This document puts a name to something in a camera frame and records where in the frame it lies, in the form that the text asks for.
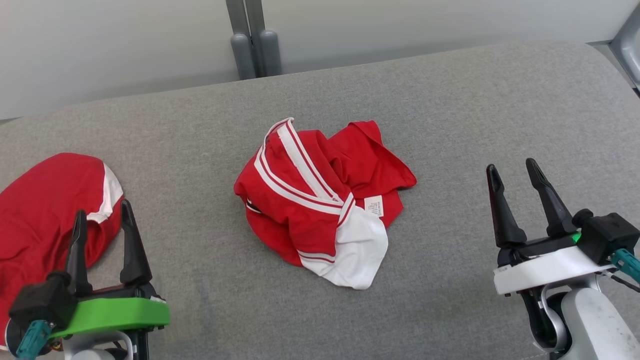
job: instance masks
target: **black cable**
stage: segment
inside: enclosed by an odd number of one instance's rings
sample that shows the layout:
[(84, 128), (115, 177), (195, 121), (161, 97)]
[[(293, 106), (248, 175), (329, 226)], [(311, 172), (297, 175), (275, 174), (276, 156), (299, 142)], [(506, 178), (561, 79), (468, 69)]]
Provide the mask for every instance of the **black cable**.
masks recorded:
[(634, 290), (634, 291), (637, 291), (637, 292), (640, 293), (640, 286), (633, 285), (632, 283), (630, 283), (630, 282), (628, 282), (626, 280), (620, 279), (619, 277), (617, 277), (615, 275), (610, 275), (610, 278), (614, 279), (615, 281), (619, 282), (620, 284), (630, 288), (631, 290)]

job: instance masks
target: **red cloth with white trim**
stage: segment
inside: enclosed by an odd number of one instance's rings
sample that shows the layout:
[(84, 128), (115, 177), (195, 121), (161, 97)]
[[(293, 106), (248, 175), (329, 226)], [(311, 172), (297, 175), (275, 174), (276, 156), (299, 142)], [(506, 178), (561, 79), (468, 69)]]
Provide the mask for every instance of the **red cloth with white trim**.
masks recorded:
[[(415, 176), (384, 147), (373, 121), (352, 122), (327, 139), (318, 130), (296, 132), (292, 120), (269, 130), (234, 191), (253, 231), (284, 260), (334, 284), (367, 288), (387, 249), (384, 228), (403, 209), (397, 189), (415, 185)], [(377, 196), (379, 218), (362, 209)]]
[(64, 269), (77, 211), (87, 213), (85, 256), (92, 266), (120, 230), (122, 198), (102, 160), (71, 153), (44, 160), (0, 193), (0, 334), (20, 289)]

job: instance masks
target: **white wall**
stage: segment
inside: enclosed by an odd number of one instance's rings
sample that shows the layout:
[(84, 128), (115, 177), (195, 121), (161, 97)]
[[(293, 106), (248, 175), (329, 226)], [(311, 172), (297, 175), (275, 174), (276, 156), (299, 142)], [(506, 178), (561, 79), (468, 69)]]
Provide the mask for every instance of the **white wall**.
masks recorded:
[(262, 0), (284, 72), (536, 39), (610, 40), (638, 0)]
[(237, 80), (224, 0), (0, 0), (0, 119)]

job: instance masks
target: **robotic arm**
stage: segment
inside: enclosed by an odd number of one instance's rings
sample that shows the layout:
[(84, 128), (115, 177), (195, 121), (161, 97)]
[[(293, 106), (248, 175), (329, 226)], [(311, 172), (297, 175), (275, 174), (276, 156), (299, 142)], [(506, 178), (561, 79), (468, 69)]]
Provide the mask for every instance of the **robotic arm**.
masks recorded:
[[(594, 217), (583, 209), (572, 217), (536, 161), (529, 158), (526, 165), (548, 221), (548, 236), (528, 241), (509, 209), (498, 170), (486, 169), (500, 248), (493, 277), (497, 293), (522, 297), (534, 344), (551, 360), (640, 359), (640, 343), (598, 285), (598, 276), (617, 269), (640, 281), (633, 255), (640, 231), (616, 213)], [(562, 286), (571, 290), (548, 296)]]
[[(169, 324), (169, 307), (150, 283), (151, 269), (127, 200), (122, 201), (121, 216), (125, 249), (120, 285), (94, 290), (88, 282), (87, 220), (85, 212), (78, 211), (66, 271), (25, 286), (9, 310), (6, 344), (15, 357), (34, 359), (63, 350), (65, 360), (149, 359), (147, 334)], [(116, 348), (93, 348), (112, 342)]]

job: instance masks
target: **red fabric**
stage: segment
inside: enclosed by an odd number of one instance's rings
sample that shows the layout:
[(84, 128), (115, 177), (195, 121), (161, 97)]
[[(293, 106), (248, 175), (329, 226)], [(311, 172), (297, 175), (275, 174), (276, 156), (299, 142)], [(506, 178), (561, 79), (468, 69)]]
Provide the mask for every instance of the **red fabric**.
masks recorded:
[[(64, 269), (76, 212), (99, 211), (104, 177), (100, 159), (63, 153), (37, 164), (0, 193), (0, 334), (20, 289)], [(106, 220), (88, 221), (87, 266), (117, 235), (121, 201)], [(5, 345), (4, 336), (0, 345)]]
[[(356, 205), (363, 207), (365, 197), (382, 195), (385, 216), (381, 220), (385, 227), (400, 214), (403, 205), (397, 189), (415, 185), (416, 179), (384, 147), (374, 121), (352, 122), (329, 139), (318, 130), (300, 131), (298, 136), (321, 177), (342, 201), (353, 193)], [(234, 185), (234, 192), (247, 205), (247, 219), (255, 234), (296, 266), (302, 266), (298, 251), (334, 256), (339, 216), (314, 211), (277, 194), (256, 169), (258, 155), (247, 163)], [(313, 195), (275, 131), (267, 137), (265, 157), (277, 177)]]

